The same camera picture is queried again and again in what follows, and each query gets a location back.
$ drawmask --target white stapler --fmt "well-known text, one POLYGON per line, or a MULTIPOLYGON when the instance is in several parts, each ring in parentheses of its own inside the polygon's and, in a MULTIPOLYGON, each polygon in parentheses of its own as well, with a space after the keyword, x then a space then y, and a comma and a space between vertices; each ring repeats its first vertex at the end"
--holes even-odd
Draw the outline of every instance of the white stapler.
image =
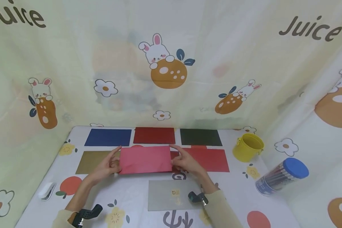
POLYGON ((44 185, 42 190, 40 190, 40 192, 38 193, 38 197, 42 201, 47 201, 51 197, 55 187, 56 187, 56 183, 55 182, 47 183, 46 185, 44 185))

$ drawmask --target sleeve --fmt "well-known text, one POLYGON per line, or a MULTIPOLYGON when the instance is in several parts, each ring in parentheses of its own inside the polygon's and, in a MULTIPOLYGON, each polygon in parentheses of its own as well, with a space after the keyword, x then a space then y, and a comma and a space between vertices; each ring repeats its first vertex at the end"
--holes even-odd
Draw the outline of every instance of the sleeve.
POLYGON ((205 197, 209 201, 205 206, 205 211, 214 228, 243 228, 221 190, 212 194, 205 194, 205 197))
POLYGON ((68 222, 68 219, 73 215, 72 211, 61 210, 58 212, 57 217, 52 223, 52 228, 74 228, 72 224, 68 222))

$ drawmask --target cream curtain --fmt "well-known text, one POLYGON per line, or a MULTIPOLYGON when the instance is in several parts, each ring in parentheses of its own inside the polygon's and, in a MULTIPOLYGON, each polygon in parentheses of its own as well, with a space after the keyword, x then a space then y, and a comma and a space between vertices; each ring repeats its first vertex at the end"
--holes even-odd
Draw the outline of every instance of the cream curtain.
POLYGON ((342 0, 1 0, 0 15, 0 190, 15 193, 0 227, 15 225, 71 128, 90 124, 257 129, 269 168, 294 156, 310 169, 284 192, 301 226, 335 227, 342 113, 317 113, 336 107, 342 0))

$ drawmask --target blue sheet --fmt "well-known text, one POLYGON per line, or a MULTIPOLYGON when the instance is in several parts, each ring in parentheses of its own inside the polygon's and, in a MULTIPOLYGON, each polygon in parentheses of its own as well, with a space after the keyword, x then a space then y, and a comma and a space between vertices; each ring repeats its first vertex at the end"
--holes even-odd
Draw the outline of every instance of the blue sheet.
POLYGON ((91 129, 85 146, 129 146, 132 130, 91 129))

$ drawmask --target person's left hand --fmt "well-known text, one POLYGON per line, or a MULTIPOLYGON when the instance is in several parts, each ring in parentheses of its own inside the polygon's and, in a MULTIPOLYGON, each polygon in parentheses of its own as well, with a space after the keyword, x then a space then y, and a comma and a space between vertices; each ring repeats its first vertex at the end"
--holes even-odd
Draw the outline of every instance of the person's left hand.
POLYGON ((114 157, 114 154, 121 149, 121 146, 113 149, 106 158, 104 158, 101 163, 92 171, 89 175, 87 175, 87 179, 93 184, 97 185, 101 180, 108 177, 113 173, 119 173, 122 168, 118 166, 118 157, 114 157))

